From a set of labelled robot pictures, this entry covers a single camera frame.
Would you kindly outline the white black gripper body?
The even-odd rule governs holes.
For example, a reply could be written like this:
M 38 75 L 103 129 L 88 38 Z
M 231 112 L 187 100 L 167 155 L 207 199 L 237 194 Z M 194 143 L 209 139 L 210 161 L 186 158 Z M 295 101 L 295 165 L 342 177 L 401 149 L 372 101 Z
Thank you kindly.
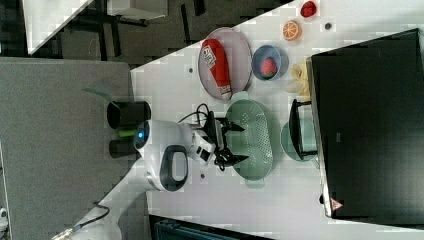
M 218 167 L 226 167 L 228 159 L 224 144 L 224 135 L 221 123 L 212 111 L 206 114 L 205 123 L 191 124 L 192 144 L 190 147 L 190 158 L 207 166 L 210 163 Z

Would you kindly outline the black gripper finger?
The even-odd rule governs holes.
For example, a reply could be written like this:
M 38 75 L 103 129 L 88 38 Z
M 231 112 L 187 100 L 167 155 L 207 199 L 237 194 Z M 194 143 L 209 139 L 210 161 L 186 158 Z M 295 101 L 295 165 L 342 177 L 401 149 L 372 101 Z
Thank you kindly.
M 235 124 L 234 122 L 225 122 L 223 126 L 221 127 L 221 130 L 223 132 L 227 132 L 227 131 L 243 132 L 244 128 Z
M 233 166 L 233 165 L 238 164 L 238 163 L 240 163 L 240 162 L 242 162 L 246 159 L 248 159 L 248 156 L 231 154 L 227 157 L 225 164 L 227 166 Z

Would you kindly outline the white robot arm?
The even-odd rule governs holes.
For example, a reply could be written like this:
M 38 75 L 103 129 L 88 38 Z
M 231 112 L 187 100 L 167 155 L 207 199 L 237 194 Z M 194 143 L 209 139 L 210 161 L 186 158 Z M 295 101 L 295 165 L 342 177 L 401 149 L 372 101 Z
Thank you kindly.
M 188 161 L 231 167 L 247 157 L 227 147 L 227 132 L 245 129 L 225 117 L 205 114 L 204 123 L 146 120 L 136 129 L 133 145 L 140 158 L 102 200 L 74 226 L 51 240 L 122 240 L 118 222 L 139 195 L 175 192 L 188 179 Z

